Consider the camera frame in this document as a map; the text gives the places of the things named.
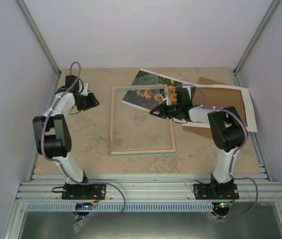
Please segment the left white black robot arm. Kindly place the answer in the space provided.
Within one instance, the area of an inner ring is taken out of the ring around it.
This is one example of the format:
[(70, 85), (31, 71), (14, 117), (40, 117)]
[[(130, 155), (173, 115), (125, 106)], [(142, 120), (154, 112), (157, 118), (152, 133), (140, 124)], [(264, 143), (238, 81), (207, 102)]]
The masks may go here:
[(88, 197), (91, 190), (84, 170), (71, 154), (72, 138), (66, 117), (73, 108), (82, 112), (98, 105), (89, 84), (70, 74), (65, 77), (65, 85), (57, 90), (49, 109), (32, 121), (37, 152), (57, 165), (64, 173), (67, 185), (75, 184), (73, 192), (80, 199)]

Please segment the wooden picture frame with glass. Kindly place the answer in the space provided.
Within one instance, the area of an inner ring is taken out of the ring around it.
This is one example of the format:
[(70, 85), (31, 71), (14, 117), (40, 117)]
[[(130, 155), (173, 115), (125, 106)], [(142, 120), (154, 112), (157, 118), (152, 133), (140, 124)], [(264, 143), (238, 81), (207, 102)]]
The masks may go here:
[(109, 155), (175, 153), (173, 122), (150, 115), (167, 85), (113, 87)]

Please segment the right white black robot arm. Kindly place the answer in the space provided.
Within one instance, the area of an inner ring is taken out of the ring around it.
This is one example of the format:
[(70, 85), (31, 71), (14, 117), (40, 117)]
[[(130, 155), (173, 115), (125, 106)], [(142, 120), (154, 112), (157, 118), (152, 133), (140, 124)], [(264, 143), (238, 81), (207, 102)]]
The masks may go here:
[(186, 88), (176, 88), (177, 102), (169, 105), (167, 94), (160, 94), (163, 101), (150, 110), (150, 115), (176, 123), (201, 122), (208, 124), (214, 144), (218, 148), (216, 167), (210, 182), (193, 184), (196, 199), (228, 199), (237, 195), (232, 175), (236, 156), (246, 143), (248, 133), (234, 106), (208, 107), (194, 105)]

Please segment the sunflower photo print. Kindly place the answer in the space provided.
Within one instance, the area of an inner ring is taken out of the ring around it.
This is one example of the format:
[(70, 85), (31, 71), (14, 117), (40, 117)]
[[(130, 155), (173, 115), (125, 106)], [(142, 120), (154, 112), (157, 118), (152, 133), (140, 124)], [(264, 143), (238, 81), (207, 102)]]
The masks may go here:
[[(181, 84), (187, 83), (159, 73), (140, 69), (131, 83), (131, 88), (126, 91), (121, 102), (149, 113), (150, 110), (161, 104), (161, 93), (165, 93), (166, 90)], [(185, 87), (173, 89), (168, 94), (171, 101), (170, 105), (183, 105), (189, 107), (190, 110), (193, 107), (191, 99), (195, 92), (194, 87), (189, 87), (188, 90)]]

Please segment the white paper mat border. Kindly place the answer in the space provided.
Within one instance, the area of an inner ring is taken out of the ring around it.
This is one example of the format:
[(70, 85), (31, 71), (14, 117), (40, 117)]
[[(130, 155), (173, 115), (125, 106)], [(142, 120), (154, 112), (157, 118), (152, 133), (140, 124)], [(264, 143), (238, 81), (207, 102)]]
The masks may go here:
[(238, 86), (231, 86), (231, 85), (220, 85), (220, 84), (213, 84), (213, 85), (202, 85), (202, 84), (181, 84), (178, 86), (175, 86), (169, 90), (165, 91), (165, 95), (167, 96), (170, 92), (173, 91), (173, 89), (179, 88), (179, 87), (185, 87), (187, 90), (189, 87), (197, 88), (198, 90), (201, 90), (202, 88), (218, 88), (218, 89), (231, 89), (231, 90), (239, 90), (241, 91), (242, 100), (245, 107), (245, 119), (247, 123), (247, 131), (250, 132), (257, 132), (257, 124), (256, 124), (256, 118), (255, 118), (255, 112), (254, 107), (252, 104), (252, 100), (250, 97), (249, 90), (244, 87), (238, 87)]

